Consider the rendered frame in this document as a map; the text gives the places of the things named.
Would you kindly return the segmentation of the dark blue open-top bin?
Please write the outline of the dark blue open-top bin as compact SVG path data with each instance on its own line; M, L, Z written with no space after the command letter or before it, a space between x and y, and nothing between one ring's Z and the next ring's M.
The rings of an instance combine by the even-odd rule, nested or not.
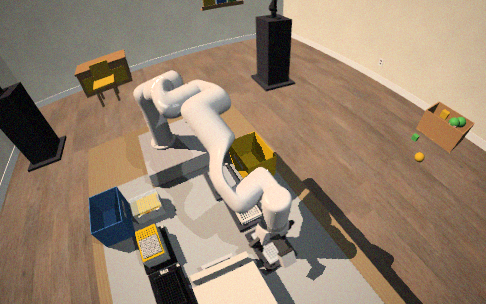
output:
M106 247L136 236L129 203L117 186L89 197L89 216L91 235Z

